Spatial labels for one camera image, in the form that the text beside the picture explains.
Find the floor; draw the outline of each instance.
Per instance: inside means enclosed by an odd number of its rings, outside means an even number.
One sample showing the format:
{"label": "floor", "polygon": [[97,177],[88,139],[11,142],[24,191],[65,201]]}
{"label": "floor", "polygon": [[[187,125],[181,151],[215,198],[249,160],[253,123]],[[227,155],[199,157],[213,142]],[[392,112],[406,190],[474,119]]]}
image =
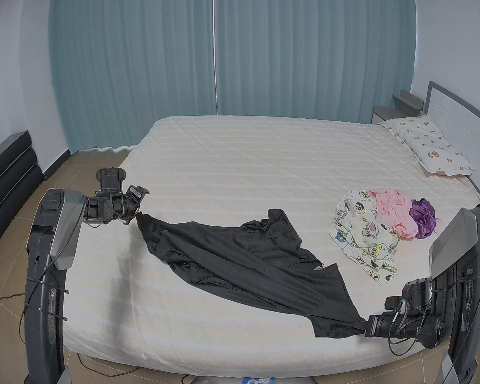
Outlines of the floor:
{"label": "floor", "polygon": [[[93,195],[99,185],[96,171],[103,167],[117,167],[127,156],[127,150],[92,150],[79,152],[70,157],[60,169],[43,182],[17,217],[0,238],[0,297],[21,293],[25,288],[27,268],[26,241],[39,200],[51,187],[66,187]],[[0,383],[23,383],[27,375],[25,349],[18,336],[18,322],[23,309],[23,297],[14,297],[0,302]],[[415,384],[434,383],[447,344],[433,350],[424,350],[400,361],[362,371],[315,377],[319,384]],[[64,351],[74,384],[180,384],[181,374],[153,371],[141,368],[117,378],[107,378],[89,371],[80,365],[75,353]],[[109,361],[82,358],[88,367],[113,375],[132,369],[130,366]],[[193,378],[185,380],[189,384]],[[480,372],[473,383],[480,383]]]}

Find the headboard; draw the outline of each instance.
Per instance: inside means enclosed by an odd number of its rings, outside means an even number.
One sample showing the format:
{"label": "headboard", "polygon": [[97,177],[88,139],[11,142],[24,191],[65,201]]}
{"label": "headboard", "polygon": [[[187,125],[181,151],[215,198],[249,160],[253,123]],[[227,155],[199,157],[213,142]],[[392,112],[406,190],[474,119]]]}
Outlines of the headboard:
{"label": "headboard", "polygon": [[480,110],[430,81],[423,111],[475,168],[469,178],[479,190]]}

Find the curtain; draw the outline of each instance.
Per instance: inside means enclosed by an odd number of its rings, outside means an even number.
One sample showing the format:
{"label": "curtain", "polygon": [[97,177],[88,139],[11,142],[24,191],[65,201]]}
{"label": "curtain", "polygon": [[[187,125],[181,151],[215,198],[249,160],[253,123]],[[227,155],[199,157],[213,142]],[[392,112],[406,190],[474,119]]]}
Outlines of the curtain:
{"label": "curtain", "polygon": [[70,151],[216,114],[211,0],[52,0],[52,81]]}
{"label": "curtain", "polygon": [[215,0],[221,115],[370,123],[410,90],[415,0]]}

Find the mattress cover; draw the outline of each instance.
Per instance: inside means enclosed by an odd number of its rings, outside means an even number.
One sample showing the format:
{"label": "mattress cover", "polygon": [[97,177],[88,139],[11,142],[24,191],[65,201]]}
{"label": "mattress cover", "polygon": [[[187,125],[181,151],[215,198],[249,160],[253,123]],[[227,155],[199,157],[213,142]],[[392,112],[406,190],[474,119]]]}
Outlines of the mattress cover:
{"label": "mattress cover", "polygon": [[[203,116],[157,121],[122,163],[124,189],[150,190],[141,210],[169,223],[237,227],[283,209],[302,247],[337,263],[360,315],[383,312],[387,296],[429,276],[436,238],[402,240],[398,274],[378,285],[328,231],[351,189],[399,189],[427,198],[446,225],[479,203],[463,176],[422,170],[383,127],[275,117]],[[369,368],[399,359],[386,339],[315,338],[302,316],[270,312],[188,285],[151,255],[135,221],[83,225],[67,272],[63,342],[88,356],[167,372],[297,377]],[[403,344],[395,350],[403,351]],[[421,345],[410,351],[413,354]]]}

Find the purple satin cloth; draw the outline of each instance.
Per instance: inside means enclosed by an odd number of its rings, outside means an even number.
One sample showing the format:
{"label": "purple satin cloth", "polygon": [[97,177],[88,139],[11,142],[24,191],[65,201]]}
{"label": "purple satin cloth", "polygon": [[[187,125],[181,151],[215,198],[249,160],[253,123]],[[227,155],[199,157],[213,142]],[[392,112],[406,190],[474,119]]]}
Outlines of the purple satin cloth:
{"label": "purple satin cloth", "polygon": [[413,220],[419,226],[419,231],[415,236],[417,239],[429,237],[435,229],[435,208],[424,197],[420,201],[414,200],[409,213]]}

